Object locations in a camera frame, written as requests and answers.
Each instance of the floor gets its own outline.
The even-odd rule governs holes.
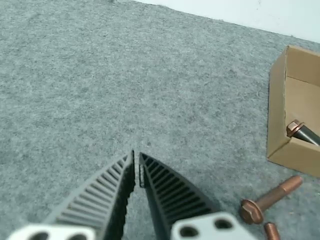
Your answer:
[[[268,162],[266,144],[272,63],[320,44],[132,1],[0,0],[0,22],[1,236],[134,149],[236,217],[300,174],[265,219],[283,239],[319,238],[319,180]],[[147,204],[136,187],[124,240],[156,239]]]

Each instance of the mounting hole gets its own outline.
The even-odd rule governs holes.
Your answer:
[[[70,237],[68,240],[87,240],[87,237],[83,234],[77,234]]]
[[[47,240],[49,237],[49,234],[42,231],[42,232],[38,232],[34,235],[32,235],[29,240]]]
[[[197,231],[197,229],[195,229],[192,226],[183,226],[180,229],[180,235],[184,238],[190,238],[190,237],[195,237],[197,236],[199,233]]]
[[[218,219],[214,221],[214,225],[217,229],[231,229],[232,223],[225,219]]]

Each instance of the black bolt shaft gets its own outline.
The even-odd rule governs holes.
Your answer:
[[[305,125],[296,131],[292,137],[320,146],[320,137]]]

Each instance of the box flap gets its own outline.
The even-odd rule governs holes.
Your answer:
[[[288,46],[286,75],[320,87],[320,54],[298,46]]]
[[[278,57],[270,70],[267,138],[268,157],[290,140],[290,138],[287,137],[286,112],[284,111],[287,49],[288,47]]]
[[[320,177],[320,147],[297,138],[292,138],[269,160],[287,168]]]

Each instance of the ribbed gripper pad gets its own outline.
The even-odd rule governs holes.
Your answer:
[[[172,225],[182,219],[218,212],[220,209],[197,187],[162,162],[140,153],[157,239],[169,240]]]
[[[97,240],[120,240],[135,186],[134,152],[96,172],[45,220],[92,227]]]

